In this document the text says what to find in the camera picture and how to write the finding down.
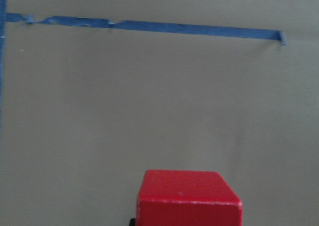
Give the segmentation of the red block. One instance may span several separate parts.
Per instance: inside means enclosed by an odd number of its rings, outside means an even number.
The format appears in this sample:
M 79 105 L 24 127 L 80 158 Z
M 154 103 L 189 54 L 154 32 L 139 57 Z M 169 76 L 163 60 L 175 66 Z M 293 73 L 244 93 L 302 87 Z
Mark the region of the red block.
M 241 226 L 243 204 L 217 172 L 147 170 L 137 226 Z

